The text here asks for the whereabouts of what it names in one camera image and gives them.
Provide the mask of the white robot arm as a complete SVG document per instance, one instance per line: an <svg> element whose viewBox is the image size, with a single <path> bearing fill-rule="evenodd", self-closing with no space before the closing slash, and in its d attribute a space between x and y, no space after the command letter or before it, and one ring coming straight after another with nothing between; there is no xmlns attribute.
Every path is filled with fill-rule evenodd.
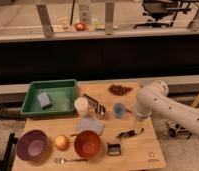
<svg viewBox="0 0 199 171"><path fill-rule="evenodd" d="M136 119L142 121L158 112L199 136L199 110L168 98L168 93L167 84L161 80L139 88L134 105Z"/></svg>

